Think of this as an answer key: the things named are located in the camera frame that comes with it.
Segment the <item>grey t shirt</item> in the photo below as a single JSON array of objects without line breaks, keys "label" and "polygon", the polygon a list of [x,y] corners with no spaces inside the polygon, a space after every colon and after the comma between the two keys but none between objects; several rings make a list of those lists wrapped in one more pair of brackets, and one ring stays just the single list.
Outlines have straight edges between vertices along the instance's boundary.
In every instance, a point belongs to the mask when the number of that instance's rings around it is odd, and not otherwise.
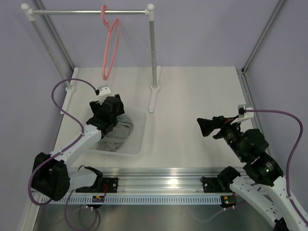
[{"label": "grey t shirt", "polygon": [[97,143],[97,149],[107,152],[115,152],[129,138],[134,125],[126,114],[117,117],[117,125],[101,141]]}]

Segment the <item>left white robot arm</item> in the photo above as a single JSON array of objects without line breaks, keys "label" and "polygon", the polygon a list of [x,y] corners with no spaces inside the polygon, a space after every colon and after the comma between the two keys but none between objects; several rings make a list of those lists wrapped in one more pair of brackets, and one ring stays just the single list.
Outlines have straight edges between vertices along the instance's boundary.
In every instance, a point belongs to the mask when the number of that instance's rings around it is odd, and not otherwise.
[{"label": "left white robot arm", "polygon": [[93,112],[70,144],[50,154],[39,153],[34,160],[32,174],[28,181],[28,196],[34,204],[32,190],[47,196],[51,201],[61,200],[69,191],[79,193],[101,193],[105,189],[103,173],[93,167],[69,173],[72,164],[92,145],[102,140],[118,123],[118,116],[124,114],[120,95],[108,96],[100,103],[90,102]]}]

